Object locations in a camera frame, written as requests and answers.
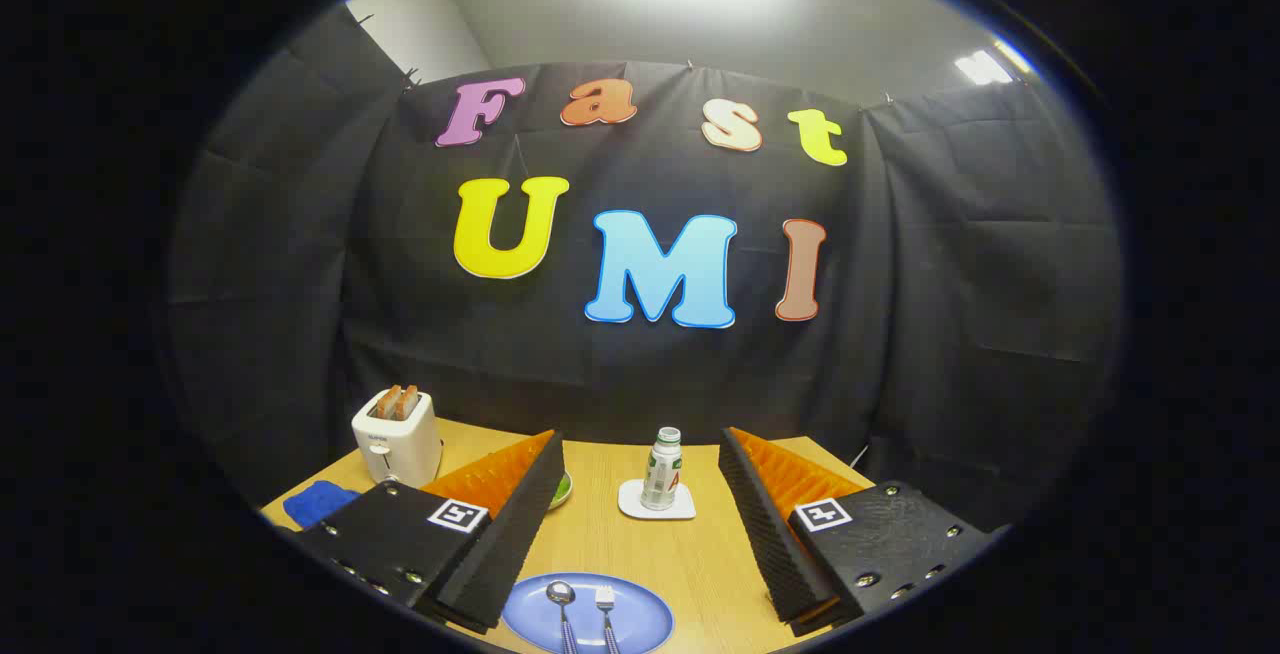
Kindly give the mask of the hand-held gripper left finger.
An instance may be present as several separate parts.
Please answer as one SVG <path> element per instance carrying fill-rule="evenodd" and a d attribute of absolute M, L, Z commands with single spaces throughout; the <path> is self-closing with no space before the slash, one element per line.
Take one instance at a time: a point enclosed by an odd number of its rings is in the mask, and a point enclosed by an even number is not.
<path fill-rule="evenodd" d="M 298 531 L 297 543 L 410 610 L 485 634 L 561 483 L 562 444 L 547 430 L 424 488 L 379 484 Z"/>

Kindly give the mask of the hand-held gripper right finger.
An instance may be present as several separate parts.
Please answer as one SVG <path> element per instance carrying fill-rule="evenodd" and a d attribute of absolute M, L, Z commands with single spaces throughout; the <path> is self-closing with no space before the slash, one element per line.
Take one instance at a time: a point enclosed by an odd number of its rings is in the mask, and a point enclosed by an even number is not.
<path fill-rule="evenodd" d="M 722 430 L 718 466 L 772 607 L 797 636 L 900 607 L 1004 535 L 918 488 L 863 486 L 741 429 Z"/>

